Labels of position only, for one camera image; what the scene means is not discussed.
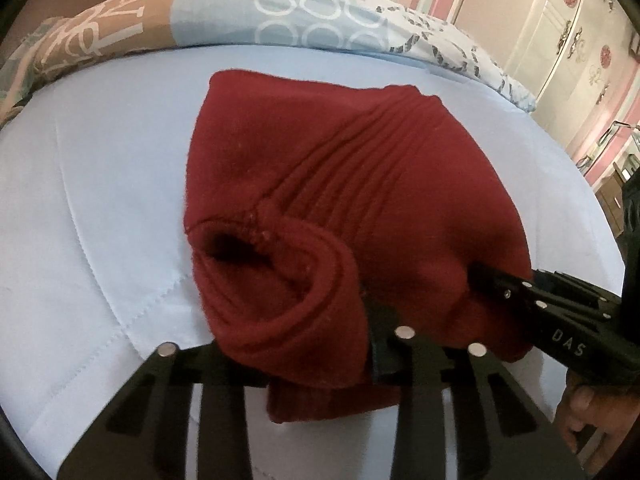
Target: knit hat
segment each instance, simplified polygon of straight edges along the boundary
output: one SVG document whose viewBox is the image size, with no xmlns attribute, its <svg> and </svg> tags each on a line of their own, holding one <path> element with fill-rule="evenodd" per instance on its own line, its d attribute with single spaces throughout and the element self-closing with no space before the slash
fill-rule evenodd
<svg viewBox="0 0 640 480">
<path fill-rule="evenodd" d="M 369 384 L 360 286 L 433 342 L 530 345 L 480 298 L 482 262 L 529 279 L 527 241 L 498 176 L 436 96 L 229 70 L 211 77 L 187 163 L 184 227 L 212 333 L 274 377 L 277 422 L 398 402 Z"/>
</svg>

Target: ribbed knit texture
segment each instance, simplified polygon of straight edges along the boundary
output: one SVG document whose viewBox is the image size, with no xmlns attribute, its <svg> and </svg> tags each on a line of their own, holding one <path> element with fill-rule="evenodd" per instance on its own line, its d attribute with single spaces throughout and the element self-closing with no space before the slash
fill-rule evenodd
<svg viewBox="0 0 640 480">
<path fill-rule="evenodd" d="M 184 226 L 210 328 L 276 379 L 272 420 L 398 402 L 373 387 L 359 290 L 436 343 L 530 346 L 466 283 L 474 261 L 530 278 L 520 218 L 491 164 L 439 98 L 215 74 L 194 129 Z"/>
</svg>

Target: white cabinet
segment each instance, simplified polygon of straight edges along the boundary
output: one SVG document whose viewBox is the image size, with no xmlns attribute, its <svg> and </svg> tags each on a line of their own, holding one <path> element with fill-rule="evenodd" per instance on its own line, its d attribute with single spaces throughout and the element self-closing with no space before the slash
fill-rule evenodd
<svg viewBox="0 0 640 480">
<path fill-rule="evenodd" d="M 539 96 L 575 34 L 581 0 L 535 0 L 505 70 Z"/>
<path fill-rule="evenodd" d="M 633 79 L 616 0 L 463 0 L 455 23 L 537 97 L 533 119 L 571 156 Z"/>
</svg>

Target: metal screw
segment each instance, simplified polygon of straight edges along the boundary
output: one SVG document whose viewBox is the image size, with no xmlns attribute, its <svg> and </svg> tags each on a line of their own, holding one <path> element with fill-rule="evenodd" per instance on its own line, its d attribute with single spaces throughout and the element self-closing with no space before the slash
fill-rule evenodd
<svg viewBox="0 0 640 480">
<path fill-rule="evenodd" d="M 475 357 L 484 357 L 486 355 L 486 346 L 482 343 L 471 343 L 466 350 Z"/>
<path fill-rule="evenodd" d="M 178 351 L 178 345 L 175 343 L 162 343 L 156 351 L 160 357 L 169 357 Z"/>
<path fill-rule="evenodd" d="M 412 339 L 415 336 L 415 330 L 410 326 L 399 326 L 396 328 L 396 336 L 400 339 Z"/>
</svg>

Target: human hand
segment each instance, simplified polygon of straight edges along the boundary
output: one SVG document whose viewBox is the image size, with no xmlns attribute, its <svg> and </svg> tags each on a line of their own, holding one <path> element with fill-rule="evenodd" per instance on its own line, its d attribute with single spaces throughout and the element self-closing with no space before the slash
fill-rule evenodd
<svg viewBox="0 0 640 480">
<path fill-rule="evenodd" d="M 569 448 L 577 452 L 575 432 L 586 425 L 595 426 L 604 436 L 584 464 L 585 471 L 595 475 L 613 457 L 640 416 L 640 397 L 635 394 L 608 394 L 582 386 L 584 380 L 569 371 L 566 389 L 558 404 L 554 426 Z"/>
</svg>

